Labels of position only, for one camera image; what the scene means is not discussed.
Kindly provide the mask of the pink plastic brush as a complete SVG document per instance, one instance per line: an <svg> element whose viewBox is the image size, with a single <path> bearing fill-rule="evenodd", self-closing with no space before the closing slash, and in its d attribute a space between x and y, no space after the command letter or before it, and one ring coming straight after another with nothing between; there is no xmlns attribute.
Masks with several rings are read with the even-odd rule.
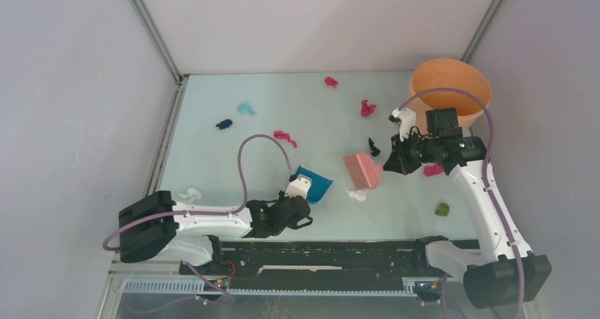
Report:
<svg viewBox="0 0 600 319"><path fill-rule="evenodd" d="M383 166L376 164L369 154L359 152L342 159L356 190L375 190L380 185Z"/></svg>

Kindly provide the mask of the blue plastic dustpan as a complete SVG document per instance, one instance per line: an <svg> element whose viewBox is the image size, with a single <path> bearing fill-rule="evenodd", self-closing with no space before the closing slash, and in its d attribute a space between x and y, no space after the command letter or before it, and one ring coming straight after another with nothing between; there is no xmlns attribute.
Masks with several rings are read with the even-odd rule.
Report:
<svg viewBox="0 0 600 319"><path fill-rule="evenodd" d="M303 166L299 166L296 169L296 175L305 177L311 181L311 187L307 194L307 202L309 204L320 202L333 183L333 180L325 178Z"/></svg>

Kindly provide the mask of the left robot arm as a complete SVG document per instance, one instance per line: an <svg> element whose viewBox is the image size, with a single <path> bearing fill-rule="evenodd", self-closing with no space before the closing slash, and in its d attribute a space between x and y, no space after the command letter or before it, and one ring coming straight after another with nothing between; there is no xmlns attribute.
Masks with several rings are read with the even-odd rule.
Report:
<svg viewBox="0 0 600 319"><path fill-rule="evenodd" d="M120 261L138 263L161 257L188 262L207 274L224 264L221 240L269 238L283 230L312 224L311 209L301 196L250 200L234 207L206 207L176 202L159 191L118 214Z"/></svg>

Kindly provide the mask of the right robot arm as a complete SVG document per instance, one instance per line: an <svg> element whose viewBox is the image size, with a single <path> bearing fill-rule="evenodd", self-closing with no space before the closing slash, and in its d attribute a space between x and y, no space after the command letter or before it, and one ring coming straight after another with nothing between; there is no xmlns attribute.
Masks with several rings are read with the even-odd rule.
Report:
<svg viewBox="0 0 600 319"><path fill-rule="evenodd" d="M480 247L479 255L458 248L442 237L421 240L411 257L421 275L436 269L459 279L468 300L479 309L535 299L552 267L545 255L535 255L524 240L497 191L482 139L465 136L456 110L429 110L427 133L416 126L416 114L396 108L389 120L399 131L391 138L392 152L384 171L409 175L425 163L444 169L465 200Z"/></svg>

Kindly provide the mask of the pink paper scrap near bucket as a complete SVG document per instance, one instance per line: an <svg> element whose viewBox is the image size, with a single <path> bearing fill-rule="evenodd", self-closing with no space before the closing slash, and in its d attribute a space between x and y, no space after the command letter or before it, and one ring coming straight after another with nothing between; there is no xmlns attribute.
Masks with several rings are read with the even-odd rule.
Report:
<svg viewBox="0 0 600 319"><path fill-rule="evenodd" d="M434 165L425 166L423 173L426 177L429 178L435 175L445 173L445 170L440 164L436 163Z"/></svg>

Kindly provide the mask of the pink paper scrap right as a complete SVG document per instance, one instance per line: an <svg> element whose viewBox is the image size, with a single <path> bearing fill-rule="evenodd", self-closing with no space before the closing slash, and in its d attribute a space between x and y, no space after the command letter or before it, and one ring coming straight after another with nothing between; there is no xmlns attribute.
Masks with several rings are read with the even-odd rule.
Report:
<svg viewBox="0 0 600 319"><path fill-rule="evenodd" d="M361 117L369 117L370 115L372 115L376 110L376 105L375 104L369 104L368 100L363 100L361 102Z"/></svg>

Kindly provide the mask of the white paper scrap left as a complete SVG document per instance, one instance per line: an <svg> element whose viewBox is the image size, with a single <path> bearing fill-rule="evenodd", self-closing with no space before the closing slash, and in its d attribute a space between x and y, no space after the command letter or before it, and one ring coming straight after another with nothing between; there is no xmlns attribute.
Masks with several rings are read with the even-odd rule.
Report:
<svg viewBox="0 0 600 319"><path fill-rule="evenodd" d="M193 203L194 201L202 198L202 193L199 189L191 187L187 188L184 193L179 193L178 197L185 202Z"/></svg>

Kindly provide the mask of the pink paper scrap centre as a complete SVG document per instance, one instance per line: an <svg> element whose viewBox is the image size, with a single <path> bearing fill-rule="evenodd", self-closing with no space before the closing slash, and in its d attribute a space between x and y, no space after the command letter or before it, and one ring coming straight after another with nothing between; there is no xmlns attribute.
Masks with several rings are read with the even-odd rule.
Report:
<svg viewBox="0 0 600 319"><path fill-rule="evenodd" d="M297 147L297 142L293 140L289 133L283 132L281 130L276 130L273 132L273 137L279 140L285 140L290 143L294 148Z"/></svg>

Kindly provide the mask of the orange plastic bucket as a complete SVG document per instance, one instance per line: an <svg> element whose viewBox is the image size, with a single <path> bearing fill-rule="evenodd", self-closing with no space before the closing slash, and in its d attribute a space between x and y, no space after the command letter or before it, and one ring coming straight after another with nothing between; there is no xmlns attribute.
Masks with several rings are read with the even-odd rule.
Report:
<svg viewBox="0 0 600 319"><path fill-rule="evenodd" d="M428 91L414 99L408 108L416 114L416 125L427 130L426 112L433 109L455 108L458 124L464 132L483 114L482 108L464 91L476 97L485 106L492 99L492 87L487 78L475 67L455 59L433 59L421 64L412 73L408 96Z"/></svg>

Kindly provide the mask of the dark blue paper scrap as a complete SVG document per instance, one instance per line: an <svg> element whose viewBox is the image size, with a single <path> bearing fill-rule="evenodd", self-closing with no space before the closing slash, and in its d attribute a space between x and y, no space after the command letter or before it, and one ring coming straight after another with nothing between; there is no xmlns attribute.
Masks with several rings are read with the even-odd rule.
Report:
<svg viewBox="0 0 600 319"><path fill-rule="evenodd" d="M225 119L225 120L222 120L219 123L217 123L215 125L215 127L217 129L219 129L219 130L223 130L223 129L228 129L232 125L233 125L233 120L231 120L231 119Z"/></svg>

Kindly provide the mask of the pink paper scrap far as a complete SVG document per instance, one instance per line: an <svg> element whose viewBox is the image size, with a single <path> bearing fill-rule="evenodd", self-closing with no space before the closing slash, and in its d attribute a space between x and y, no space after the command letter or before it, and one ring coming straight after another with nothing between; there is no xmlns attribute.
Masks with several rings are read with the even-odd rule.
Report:
<svg viewBox="0 0 600 319"><path fill-rule="evenodd" d="M325 83L325 85L333 87L333 88L336 88L337 85L338 85L338 81L335 80L333 77L330 77L330 76L327 76L324 79L324 83Z"/></svg>

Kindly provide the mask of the cyan paper scrap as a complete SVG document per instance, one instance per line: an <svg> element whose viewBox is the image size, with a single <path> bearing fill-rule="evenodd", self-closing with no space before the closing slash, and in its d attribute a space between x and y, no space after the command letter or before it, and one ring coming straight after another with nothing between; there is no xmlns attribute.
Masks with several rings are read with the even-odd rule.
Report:
<svg viewBox="0 0 600 319"><path fill-rule="evenodd" d="M249 114L250 116L256 115L256 111L254 110L253 106L248 101L240 102L237 107L237 111L239 113Z"/></svg>

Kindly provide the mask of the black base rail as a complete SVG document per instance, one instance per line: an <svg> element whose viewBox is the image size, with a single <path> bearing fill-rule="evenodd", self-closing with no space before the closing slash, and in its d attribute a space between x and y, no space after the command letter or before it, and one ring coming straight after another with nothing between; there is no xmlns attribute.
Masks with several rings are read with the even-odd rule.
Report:
<svg viewBox="0 0 600 319"><path fill-rule="evenodd" d="M208 277L232 276L241 291L399 293L409 280L439 280L416 241L224 242L216 262L198 266Z"/></svg>

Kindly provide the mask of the aluminium frame post right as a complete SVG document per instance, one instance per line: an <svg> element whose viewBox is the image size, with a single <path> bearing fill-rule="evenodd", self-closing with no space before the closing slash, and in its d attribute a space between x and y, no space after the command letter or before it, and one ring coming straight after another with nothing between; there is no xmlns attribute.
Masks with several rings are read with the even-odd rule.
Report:
<svg viewBox="0 0 600 319"><path fill-rule="evenodd" d="M460 60L470 63L506 0L491 0Z"/></svg>

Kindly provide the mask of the aluminium frame post left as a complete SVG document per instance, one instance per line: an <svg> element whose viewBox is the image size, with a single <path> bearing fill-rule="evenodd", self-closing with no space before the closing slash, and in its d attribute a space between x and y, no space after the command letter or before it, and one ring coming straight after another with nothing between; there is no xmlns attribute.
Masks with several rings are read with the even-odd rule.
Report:
<svg viewBox="0 0 600 319"><path fill-rule="evenodd" d="M168 49L165 40L162 37L161 32L158 29L156 22L154 21L151 12L149 11L144 0L129 0L135 13L137 14L142 26L148 34L152 44L154 45L159 57L165 64L168 73L175 82L176 85L180 85L183 81L183 75L179 68L175 64L173 56Z"/></svg>

